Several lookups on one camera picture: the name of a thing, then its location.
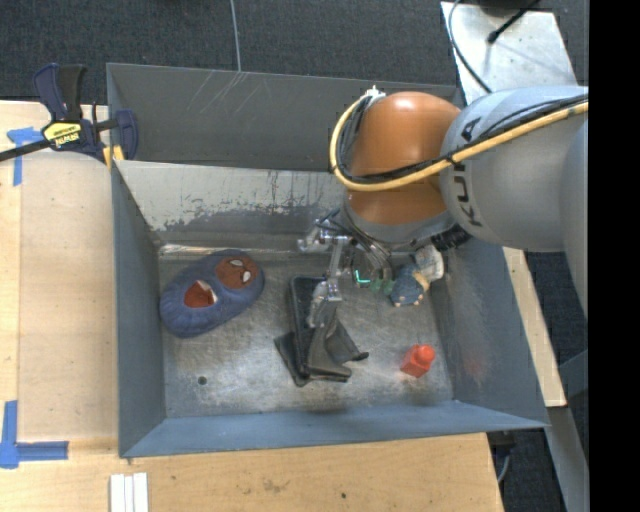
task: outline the wooden board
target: wooden board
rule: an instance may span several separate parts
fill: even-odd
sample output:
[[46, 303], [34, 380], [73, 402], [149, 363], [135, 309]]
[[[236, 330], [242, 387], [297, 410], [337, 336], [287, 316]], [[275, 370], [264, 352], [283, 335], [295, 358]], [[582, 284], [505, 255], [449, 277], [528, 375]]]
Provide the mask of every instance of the wooden board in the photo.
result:
[[[0, 150], [13, 147], [7, 130], [49, 121], [34, 102], [0, 102], [0, 115]], [[14, 162], [0, 167], [0, 349], [14, 368], [3, 371], [2, 397], [18, 398], [20, 441], [115, 436], [108, 171], [91, 157], [46, 149], [22, 157], [22, 184], [14, 187]]]
[[505, 247], [504, 255], [544, 403], [547, 407], [564, 407], [568, 403], [567, 398], [524, 252]]
[[109, 476], [139, 472], [153, 512], [504, 510], [484, 434], [130, 462], [115, 451], [77, 442], [68, 462], [0, 471], [0, 511], [107, 511]]

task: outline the yellow cable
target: yellow cable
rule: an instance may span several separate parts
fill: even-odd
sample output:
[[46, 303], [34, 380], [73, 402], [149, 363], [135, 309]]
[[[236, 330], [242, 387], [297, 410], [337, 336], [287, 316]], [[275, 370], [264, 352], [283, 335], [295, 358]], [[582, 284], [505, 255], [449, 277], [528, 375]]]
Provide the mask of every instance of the yellow cable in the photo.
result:
[[521, 125], [512, 128], [509, 131], [491, 137], [485, 141], [474, 144], [471, 147], [462, 148], [458, 151], [453, 152], [450, 155], [450, 160], [441, 160], [435, 162], [424, 169], [420, 169], [419, 171], [413, 172], [407, 176], [402, 176], [400, 178], [394, 178], [389, 181], [384, 181], [380, 183], [355, 183], [347, 178], [340, 168], [338, 167], [338, 161], [336, 158], [336, 148], [338, 145], [338, 135], [342, 131], [344, 124], [347, 119], [354, 111], [354, 109], [358, 106], [360, 101], [364, 98], [362, 96], [356, 102], [353, 103], [343, 114], [340, 116], [338, 123], [336, 124], [335, 129], [333, 130], [333, 134], [331, 136], [331, 141], [329, 144], [329, 160], [331, 163], [331, 169], [333, 170], [333, 174], [338, 178], [345, 187], [349, 190], [355, 190], [358, 192], [378, 192], [381, 190], [391, 190], [394, 188], [402, 187], [404, 185], [408, 185], [413, 183], [414, 181], [418, 181], [424, 179], [428, 176], [432, 176], [433, 174], [437, 174], [438, 172], [446, 169], [451, 165], [451, 161], [454, 163], [459, 163], [462, 160], [467, 158], [471, 158], [479, 153], [487, 151], [495, 146], [503, 144], [505, 142], [509, 142], [518, 137], [522, 137], [528, 133], [531, 133], [534, 130], [538, 130], [550, 124], [556, 123], [558, 121], [562, 121], [574, 115], [584, 114], [589, 110], [589, 102], [585, 101], [573, 107], [563, 108], [556, 112], [552, 112], [551, 114], [547, 114], [545, 116], [539, 117], [528, 123], [524, 123]]

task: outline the black object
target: black object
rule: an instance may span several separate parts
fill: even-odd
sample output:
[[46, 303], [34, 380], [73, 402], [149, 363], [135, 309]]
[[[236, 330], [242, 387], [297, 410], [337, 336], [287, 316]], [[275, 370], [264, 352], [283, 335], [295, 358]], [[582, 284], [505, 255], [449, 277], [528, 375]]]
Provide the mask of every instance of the black object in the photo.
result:
[[431, 237], [431, 243], [440, 252], [444, 252], [449, 249], [455, 249], [470, 239], [471, 235], [467, 233], [460, 224], [456, 223], [447, 231], [433, 235]]
[[469, 72], [469, 74], [471, 74], [473, 79], [478, 83], [480, 87], [484, 89], [484, 91], [487, 94], [491, 94], [493, 92], [491, 90], [491, 87], [489, 87], [487, 83], [482, 78], [480, 78], [480, 75], [476, 73], [473, 67], [471, 67], [471, 64], [469, 64], [469, 61], [465, 59], [464, 54], [460, 51], [460, 47], [456, 42], [456, 37], [454, 35], [454, 30], [453, 30], [453, 13], [458, 7], [458, 5], [460, 5], [461, 1], [462, 0], [455, 0], [453, 6], [451, 7], [451, 10], [449, 11], [449, 18], [447, 20], [447, 24], [449, 25], [449, 37], [451, 39], [451, 46], [453, 46], [454, 50], [456, 51], [456, 54], [458, 55], [458, 58], [460, 59], [460, 62], [462, 62], [464, 67], [467, 68], [467, 71]]
[[524, 16], [526, 14], [526, 12], [529, 9], [531, 9], [535, 4], [537, 4], [539, 1], [540, 0], [533, 0], [533, 2], [528, 4], [526, 7], [522, 7], [521, 9], [519, 9], [516, 14], [511, 16], [511, 18], [509, 18], [502, 25], [500, 25], [499, 28], [497, 28], [496, 30], [494, 30], [493, 32], [491, 32], [487, 36], [487, 43], [489, 43], [489, 44], [495, 43], [496, 39], [498, 39], [498, 37], [500, 37], [500, 34], [502, 34], [505, 30], [507, 30], [511, 25], [513, 25], [520, 18], [522, 18], [522, 16]]
[[513, 432], [508, 430], [487, 432], [487, 440], [491, 449], [503, 457], [509, 455], [516, 446]]
[[275, 344], [294, 382], [302, 387], [312, 380], [346, 382], [351, 370], [347, 361], [369, 357], [361, 352], [337, 317], [340, 302], [326, 302], [318, 315], [318, 326], [306, 325], [311, 310], [313, 291], [323, 281], [320, 277], [297, 276], [291, 280], [290, 299], [294, 332], [276, 338]]
[[125, 158], [133, 158], [138, 147], [138, 130], [131, 110], [118, 110], [114, 119], [98, 123], [94, 105], [93, 122], [83, 119], [80, 91], [86, 71], [80, 64], [51, 63], [35, 73], [33, 85], [40, 103], [51, 114], [51, 122], [41, 130], [43, 140], [0, 153], [0, 162], [45, 148], [74, 151], [104, 162], [106, 146], [100, 141], [100, 132], [112, 128], [119, 129], [119, 143]]

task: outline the blue slipper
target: blue slipper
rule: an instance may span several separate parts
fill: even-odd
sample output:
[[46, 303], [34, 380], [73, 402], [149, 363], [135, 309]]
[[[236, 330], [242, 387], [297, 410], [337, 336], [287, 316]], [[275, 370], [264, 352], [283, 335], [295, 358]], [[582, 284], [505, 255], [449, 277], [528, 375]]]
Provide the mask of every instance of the blue slipper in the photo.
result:
[[264, 288], [262, 269], [246, 253], [227, 249], [180, 272], [160, 297], [160, 317], [179, 338], [205, 333], [253, 304]]
[[389, 298], [396, 307], [418, 305], [429, 287], [426, 279], [420, 275], [420, 267], [415, 263], [404, 265], [398, 271]]

